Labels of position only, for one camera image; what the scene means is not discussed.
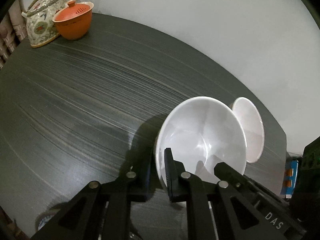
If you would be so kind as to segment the small white bowl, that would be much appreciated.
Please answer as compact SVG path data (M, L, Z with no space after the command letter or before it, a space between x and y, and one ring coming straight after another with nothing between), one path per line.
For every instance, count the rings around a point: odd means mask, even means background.
M240 174L246 168L247 142L233 111L223 102L197 96L183 101L166 117L156 137L154 155L161 186L166 189L164 151L203 181L217 183L214 167L225 162Z

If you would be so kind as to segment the blue box with orange stripes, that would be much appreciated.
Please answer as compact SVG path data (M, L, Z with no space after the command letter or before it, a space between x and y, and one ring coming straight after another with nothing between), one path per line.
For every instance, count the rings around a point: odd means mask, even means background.
M298 166L298 159L287 159L285 164L283 184L280 193L285 199L290 199L293 195L297 181Z

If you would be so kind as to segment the patterned plate at table edge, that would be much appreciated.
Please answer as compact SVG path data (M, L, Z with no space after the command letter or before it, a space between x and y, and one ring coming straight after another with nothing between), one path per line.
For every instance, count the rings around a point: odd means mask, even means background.
M36 232L38 232L44 225L46 225L57 213L58 210L49 210L40 214L35 221Z

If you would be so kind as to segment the large white bowl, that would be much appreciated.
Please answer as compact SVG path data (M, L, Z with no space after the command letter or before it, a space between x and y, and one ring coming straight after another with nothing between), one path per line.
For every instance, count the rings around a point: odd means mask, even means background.
M265 143L264 124L255 104L248 98L237 98L231 107L240 122L246 138L246 159L255 163L262 155Z

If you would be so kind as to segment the orange lidded tea cup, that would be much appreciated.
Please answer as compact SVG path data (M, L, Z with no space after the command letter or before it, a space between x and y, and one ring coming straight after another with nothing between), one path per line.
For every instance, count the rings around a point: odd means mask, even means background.
M67 40L83 37L90 28L93 8L92 2L67 2L67 6L53 17L59 34Z

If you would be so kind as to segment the floral ceramic teapot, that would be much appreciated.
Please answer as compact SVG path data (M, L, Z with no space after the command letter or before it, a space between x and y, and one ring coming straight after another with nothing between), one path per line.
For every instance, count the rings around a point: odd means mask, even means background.
M69 0L33 0L25 12L26 29L31 47L39 48L60 36L53 17L67 6Z

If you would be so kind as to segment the beige patterned curtain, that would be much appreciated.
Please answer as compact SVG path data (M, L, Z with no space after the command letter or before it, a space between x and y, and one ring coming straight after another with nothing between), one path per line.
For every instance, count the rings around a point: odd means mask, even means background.
M16 47L27 37L21 1L15 0L1 20L1 69Z

